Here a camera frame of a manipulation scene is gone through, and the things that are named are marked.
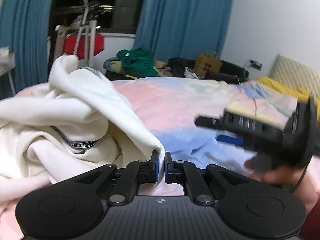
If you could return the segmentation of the person's right hand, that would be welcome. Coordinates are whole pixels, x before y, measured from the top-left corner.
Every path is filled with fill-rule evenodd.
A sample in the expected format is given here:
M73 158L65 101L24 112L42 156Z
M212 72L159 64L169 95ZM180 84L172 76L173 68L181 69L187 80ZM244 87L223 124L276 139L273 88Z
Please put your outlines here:
M298 186L294 195L304 204L307 213L315 211L319 207L319 191L308 171L304 173L302 168L281 166L259 175L256 171L255 160L256 157L248 159L244 163L244 167L252 171L251 178L272 185Z

